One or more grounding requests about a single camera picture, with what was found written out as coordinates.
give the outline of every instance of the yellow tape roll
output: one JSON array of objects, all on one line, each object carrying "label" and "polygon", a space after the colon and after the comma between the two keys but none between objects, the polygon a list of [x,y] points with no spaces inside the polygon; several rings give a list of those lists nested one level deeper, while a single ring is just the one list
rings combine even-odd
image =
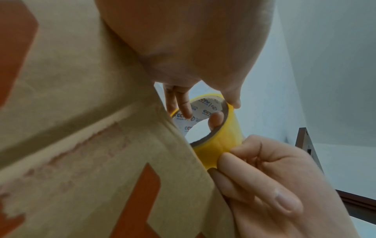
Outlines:
[{"label": "yellow tape roll", "polygon": [[216,111],[222,111],[224,122],[206,137],[191,143],[193,150],[206,169],[216,168],[217,160],[224,152],[240,145],[243,140],[242,131],[234,108],[220,94],[206,94],[190,100],[193,117],[187,120],[176,110],[171,114],[175,125],[186,135],[190,128],[201,120],[205,120]]}]

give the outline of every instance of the ceiling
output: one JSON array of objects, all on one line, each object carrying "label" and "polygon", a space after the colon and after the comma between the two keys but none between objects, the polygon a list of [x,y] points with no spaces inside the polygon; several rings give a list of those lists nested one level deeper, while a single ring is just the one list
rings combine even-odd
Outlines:
[{"label": "ceiling", "polygon": [[314,143],[376,147],[376,1],[277,2]]}]

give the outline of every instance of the person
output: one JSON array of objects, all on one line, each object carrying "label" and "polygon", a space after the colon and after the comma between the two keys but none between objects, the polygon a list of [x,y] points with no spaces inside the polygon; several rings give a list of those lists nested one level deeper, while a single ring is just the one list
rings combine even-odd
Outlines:
[{"label": "person", "polygon": [[[209,128],[222,122],[217,112]],[[359,238],[337,192],[297,147],[252,135],[208,172],[242,238]]]},{"label": "person", "polygon": [[[199,81],[241,106],[245,77],[268,36],[275,0],[95,0],[101,17],[163,83],[169,113],[192,109]],[[213,114],[209,127],[223,115]],[[304,151],[250,136],[210,169],[242,238],[359,237],[335,190]]]}]

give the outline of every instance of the cardboard box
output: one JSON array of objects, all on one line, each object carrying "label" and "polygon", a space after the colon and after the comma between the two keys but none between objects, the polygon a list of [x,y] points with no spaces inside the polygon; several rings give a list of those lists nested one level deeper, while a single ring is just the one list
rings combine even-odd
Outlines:
[{"label": "cardboard box", "polygon": [[235,237],[231,211],[94,2],[13,2],[38,31],[0,109],[0,237]]}]

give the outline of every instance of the wooden frame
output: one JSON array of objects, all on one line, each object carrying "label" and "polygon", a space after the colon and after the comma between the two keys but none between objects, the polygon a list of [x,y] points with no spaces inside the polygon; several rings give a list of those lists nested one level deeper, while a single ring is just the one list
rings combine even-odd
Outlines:
[{"label": "wooden frame", "polygon": [[[301,127],[296,138],[296,147],[307,151],[322,170],[307,128]],[[337,190],[350,216],[376,225],[376,200]]]}]

